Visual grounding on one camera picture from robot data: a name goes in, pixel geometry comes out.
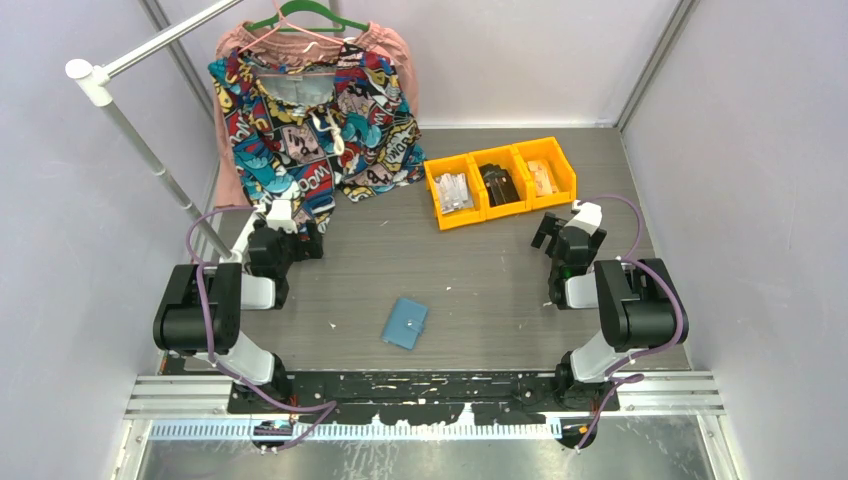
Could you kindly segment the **yellow three-compartment bin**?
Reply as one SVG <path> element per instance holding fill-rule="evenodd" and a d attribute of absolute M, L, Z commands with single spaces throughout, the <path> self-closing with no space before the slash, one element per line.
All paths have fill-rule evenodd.
<path fill-rule="evenodd" d="M 429 160 L 424 167 L 442 231 L 577 199 L 576 172 L 553 137 Z"/>

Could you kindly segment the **blue leather card holder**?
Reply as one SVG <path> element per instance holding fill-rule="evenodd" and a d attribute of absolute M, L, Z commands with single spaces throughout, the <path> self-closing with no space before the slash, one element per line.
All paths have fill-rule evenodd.
<path fill-rule="evenodd" d="M 429 309 L 408 298 L 398 298 L 382 330 L 381 339 L 412 350 L 424 331 Z"/>

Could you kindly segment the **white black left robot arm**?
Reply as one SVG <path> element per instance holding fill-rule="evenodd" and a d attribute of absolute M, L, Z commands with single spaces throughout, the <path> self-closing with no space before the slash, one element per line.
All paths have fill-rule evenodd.
<path fill-rule="evenodd" d="M 285 409 L 291 383 L 280 357 L 259 347 L 241 328 L 249 310 L 280 310 L 291 266 L 324 255 L 323 235 L 309 221 L 288 233 L 255 219 L 234 245 L 236 259 L 214 266 L 174 267 L 153 320 L 156 346 L 208 362 L 233 381 L 235 391 L 269 413 Z"/>

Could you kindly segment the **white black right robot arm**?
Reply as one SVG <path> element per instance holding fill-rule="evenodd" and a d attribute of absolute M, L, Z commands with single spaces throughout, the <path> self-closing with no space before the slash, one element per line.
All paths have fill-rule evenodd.
<path fill-rule="evenodd" d="M 553 397 L 571 411 L 600 401 L 626 363 L 683 343 L 689 331 L 661 259 L 598 259 L 607 236 L 600 222 L 599 213 L 564 219 L 547 212 L 531 241 L 551 261 L 550 302 L 560 310 L 594 309 L 599 316 L 598 332 L 564 354 L 555 369 Z"/>

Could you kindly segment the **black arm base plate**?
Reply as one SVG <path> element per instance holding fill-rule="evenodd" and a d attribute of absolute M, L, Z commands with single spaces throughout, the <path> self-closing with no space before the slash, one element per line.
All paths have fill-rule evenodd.
<path fill-rule="evenodd" d="M 609 384 L 580 384 L 561 368 L 553 371 L 296 371 L 282 402 L 298 406 L 336 404 L 329 422 L 365 425 L 455 424 L 461 413 L 476 426 L 543 424 L 550 416 L 591 417 L 607 399 Z"/>

